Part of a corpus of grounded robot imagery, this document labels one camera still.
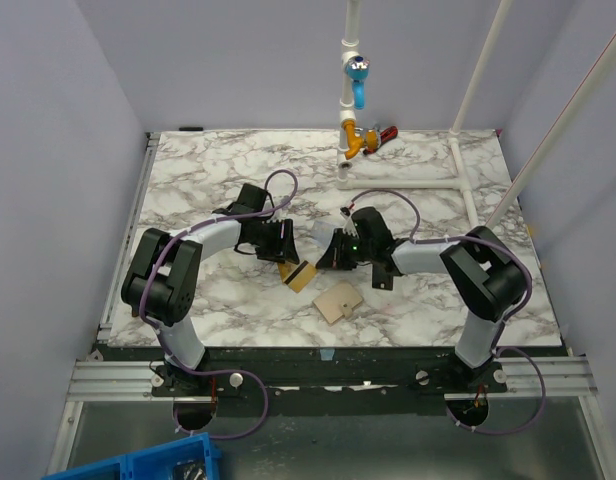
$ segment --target white wall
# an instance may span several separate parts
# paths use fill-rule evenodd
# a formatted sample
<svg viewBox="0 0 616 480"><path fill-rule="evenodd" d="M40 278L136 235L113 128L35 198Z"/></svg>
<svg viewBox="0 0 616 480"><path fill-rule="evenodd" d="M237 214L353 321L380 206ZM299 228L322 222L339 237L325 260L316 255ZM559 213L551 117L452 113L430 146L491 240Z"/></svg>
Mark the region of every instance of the white wall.
<svg viewBox="0 0 616 480"><path fill-rule="evenodd" d="M334 127L346 0L78 0L149 130ZM449 128L499 0L363 0L371 126ZM514 2L468 128L502 127L573 0Z"/></svg>
<svg viewBox="0 0 616 480"><path fill-rule="evenodd" d="M0 479L45 472L144 148L74 1L0 1Z"/></svg>
<svg viewBox="0 0 616 480"><path fill-rule="evenodd" d="M519 171L616 30L616 0L572 12L502 136ZM616 69L522 193L561 331L588 355L616 441Z"/></svg>

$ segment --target wooden block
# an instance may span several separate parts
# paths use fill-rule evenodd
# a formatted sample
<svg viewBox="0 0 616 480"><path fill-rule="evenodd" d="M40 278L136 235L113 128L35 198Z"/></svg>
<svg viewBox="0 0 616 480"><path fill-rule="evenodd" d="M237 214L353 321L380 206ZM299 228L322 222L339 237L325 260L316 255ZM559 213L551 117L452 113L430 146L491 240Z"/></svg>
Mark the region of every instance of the wooden block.
<svg viewBox="0 0 616 480"><path fill-rule="evenodd" d="M341 318L352 317L354 308L361 302L363 298L348 282L335 285L312 301L330 325Z"/></svg>

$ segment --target metal frame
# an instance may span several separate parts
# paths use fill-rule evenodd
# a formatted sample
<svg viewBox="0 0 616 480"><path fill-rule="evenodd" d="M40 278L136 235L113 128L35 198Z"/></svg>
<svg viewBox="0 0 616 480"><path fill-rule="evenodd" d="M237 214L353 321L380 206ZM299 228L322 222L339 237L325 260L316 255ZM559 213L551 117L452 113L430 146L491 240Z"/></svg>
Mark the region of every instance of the metal frame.
<svg viewBox="0 0 616 480"><path fill-rule="evenodd" d="M52 456L50 457L50 463L48 464L48 470L46 472L48 475L61 472L68 468L72 447L77 437L83 406L83 402L66 402L64 413L61 416L61 423L59 424L57 439L55 440L55 447L52 451Z"/></svg>
<svg viewBox="0 0 616 480"><path fill-rule="evenodd" d="M616 450L596 396L579 397L584 420L606 480L616 480Z"/></svg>
<svg viewBox="0 0 616 480"><path fill-rule="evenodd" d="M549 397L578 397L590 432L602 474L616 480L616 452L597 401L597 387L585 357L537 357ZM500 358L506 374L506 393L490 394L489 398L518 399L540 395L536 373L523 358ZM52 453L48 474L65 470L77 436L83 405L86 402L191 402L209 403L210 397L153 397L155 374L150 367L163 362L77 362L66 397L59 432ZM364 385L380 388L381 385ZM447 400L473 398L474 394L445 395Z"/></svg>
<svg viewBox="0 0 616 480"><path fill-rule="evenodd" d="M148 137L148 145L146 146L146 153L144 154L144 163L141 167L141 173L139 175L139 183L135 190L135 196L132 202L132 210L128 216L128 222L124 230L124 242L117 255L117 263L115 264L115 272L112 278L112 285L108 290L108 296L106 297L106 303L102 313L101 321L99 322L102 330L105 330L107 325L110 325L110 317L112 315L113 308L115 306L116 299L118 298L118 292L121 284L121 279L124 274L124 266L128 253L132 248L133 241L135 239L135 233L137 232L137 220L141 213L141 207L144 204L144 198L146 197L146 190L148 189L148 183L150 180L150 172L155 162L155 156L157 154L157 147L159 146L160 133L151 133ZM110 335L110 329L108 328L107 335ZM108 341L106 333L104 332L103 338L100 341Z"/></svg>

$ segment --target white marble surface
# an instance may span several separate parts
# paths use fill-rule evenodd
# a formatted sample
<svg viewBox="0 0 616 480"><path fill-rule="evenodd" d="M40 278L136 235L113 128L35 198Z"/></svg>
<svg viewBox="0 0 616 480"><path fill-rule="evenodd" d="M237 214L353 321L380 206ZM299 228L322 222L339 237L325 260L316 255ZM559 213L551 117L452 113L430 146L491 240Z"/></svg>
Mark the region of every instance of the white marble surface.
<svg viewBox="0 0 616 480"><path fill-rule="evenodd" d="M211 210L237 197L241 185L263 186L268 174L288 168L299 177L299 193L286 215L294 220L297 250L316 262L324 251L310 238L315 219L341 224L338 210L354 195L334 186L334 130L243 130L164 133L141 210L138 234L148 227L173 231L198 223ZM465 133L460 144L480 218L485 220L510 184L499 142L492 131ZM378 154L359 155L353 176L451 177L453 160L443 132L400 132ZM291 182L275 177L277 199ZM407 192L419 206L420 238L469 230L459 192ZM368 196L359 206L375 205L397 236L413 225L413 213L396 197ZM529 267L534 295L512 319L500 345L560 345L534 250L519 211L510 212L496 233ZM413 275L395 279L394 290L373 290L371 267L352 272L323 271L299 294L280 283L275 264L230 250L202 263L191 315L198 336L211 346L451 346L461 333L466 308L448 276ZM322 291L341 280L352 283L364 303L350 320L330 326L312 305ZM156 345L152 330L130 307L117 301L111 346Z"/></svg>

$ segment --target purple cable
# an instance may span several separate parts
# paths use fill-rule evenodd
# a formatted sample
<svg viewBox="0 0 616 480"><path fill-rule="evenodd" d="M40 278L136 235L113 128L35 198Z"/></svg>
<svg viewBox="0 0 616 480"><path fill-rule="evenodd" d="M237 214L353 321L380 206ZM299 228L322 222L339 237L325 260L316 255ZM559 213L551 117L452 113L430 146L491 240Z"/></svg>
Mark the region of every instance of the purple cable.
<svg viewBox="0 0 616 480"><path fill-rule="evenodd" d="M543 415L546 409L546 382L544 381L544 377L541 374L541 371L539 370L539 366L535 363L535 361L532 358L530 358L530 355L523 352L517 347L501 347L500 349L497 350L497 354L495 355L495 358L501 357L501 354L504 353L506 350L511 350L513 352L518 353L522 357L524 357L526 360L528 360L528 362L530 362L530 365L532 365L532 368L534 368L535 371L537 372L537 378L539 378L539 384L541 385L541 403L539 404L539 408L537 409L533 417L530 420L528 420L526 423L524 423L523 425L519 427L511 428L509 430L488 430L486 428L471 427L457 420L457 417L453 415L450 409L446 408L446 413L452 419L452 421L455 422L455 425L457 425L459 428L463 428L464 430L468 430L469 432L472 432L472 433L480 433L482 435L494 435L494 436L511 435L513 433L520 433L520 432L523 432L524 430L527 430L528 428L533 426L535 423L537 423L537 420L539 420L539 418L541 418L541 416Z"/></svg>
<svg viewBox="0 0 616 480"><path fill-rule="evenodd" d="M280 173L284 173L286 175L290 175L290 177L292 178L292 180L294 182L294 186L293 186L291 194L288 197L284 198L284 200L279 205L277 205L276 207L269 208L268 210L263 210L261 212L246 213L246 214L242 214L242 215L231 215L231 216L225 216L225 217L216 217L216 218L204 220L203 222L200 222L200 223L198 223L196 225L193 225L189 229L186 229L186 230L184 230L182 232L179 232L177 235L175 235L174 237L172 237L170 239L170 241L166 244L166 246L164 247L163 251L161 252L161 255L159 255L159 258L157 259L157 261L153 265L152 271L150 272L150 276L148 277L148 280L146 281L146 287L144 288L144 291L143 291L143 293L141 295L141 300L139 301L139 316L140 316L140 318L144 322L146 322L152 328L157 330L157 332L159 332L159 324L157 322L153 321L153 320L150 320L146 316L146 302L148 300L148 292L150 292L150 289L152 288L152 284L154 283L155 278L157 277L157 273L158 273L159 269L161 268L161 266L164 264L164 261L166 260L168 252L175 245L175 243L177 243L179 240L181 240L186 235L190 235L191 233L196 232L200 228L206 227L208 225L212 225L213 223L225 222L225 221L228 221L228 220L243 220L243 219L246 219L246 218L254 218L254 217L260 217L260 216L266 216L266 215L270 215L270 214L275 213L277 210L281 210L286 205L288 205L290 203L290 201L297 194L297 190L299 188L299 181L297 180L297 176L294 173L292 173L290 170L286 170L286 169L275 170L266 179L266 183L265 183L266 189L268 188L268 184L269 184L270 180L275 175L278 175ZM214 371L208 371L208 372L198 372L198 371L193 370L192 368L189 368L189 367L185 366L184 364L182 364L179 361L179 359L173 355L173 352L164 344L164 342L162 341L161 335L159 333L157 334L157 339L159 341L159 344L163 348L164 352L166 353L166 355L170 356L171 361L173 363L175 363L183 371L185 371L186 373L188 373L190 375L195 375L195 376L199 376L199 377L207 377L207 376L215 376L215 375L240 373L242 375L246 375L247 377L250 377L253 380L255 380L255 382L257 382L257 384L261 388L261 391L264 394L264 409L263 409L263 413L261 414L261 417L259 417L259 420L257 421L257 423L255 423L255 425L253 425L248 430L246 430L244 432L241 432L241 433L237 433L237 434L234 434L234 435L213 435L211 438L213 438L214 440L234 440L234 439L237 439L237 438L243 438L243 437L253 433L255 430L257 430L264 423L264 420L266 419L266 415L268 414L268 392L266 391L266 386L264 385L264 382L262 382L262 380L257 375L255 375L252 372L248 372L246 370L214 370Z"/></svg>
<svg viewBox="0 0 616 480"><path fill-rule="evenodd" d="M404 194L399 193L396 190L390 190L387 188L371 188L370 190L364 190L363 192L358 193L357 195L352 197L351 202L355 203L355 201L358 198L363 197L364 195L368 195L369 193L389 193L391 195L395 195L401 198L408 205L410 205L410 208L412 208L415 211L415 217L417 218L417 220L415 221L415 226L410 232L410 238L411 239L414 238L415 233L417 233L417 230L419 230L419 224L421 223L421 213L419 213L419 209L417 208L417 205L415 205L415 203L412 200L410 200L407 196L405 196Z"/></svg>

